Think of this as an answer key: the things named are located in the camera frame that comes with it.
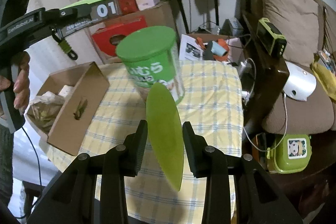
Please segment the person's left hand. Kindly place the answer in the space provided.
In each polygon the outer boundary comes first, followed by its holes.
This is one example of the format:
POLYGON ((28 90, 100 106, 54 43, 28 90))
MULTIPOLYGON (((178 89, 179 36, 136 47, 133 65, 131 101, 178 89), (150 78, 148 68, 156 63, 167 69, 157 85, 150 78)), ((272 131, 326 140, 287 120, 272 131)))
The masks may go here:
POLYGON ((19 53, 14 58, 14 61, 19 68, 19 74, 13 86, 13 91, 15 93, 14 108, 23 114, 29 104, 30 99, 30 56, 26 51, 24 51, 19 53))

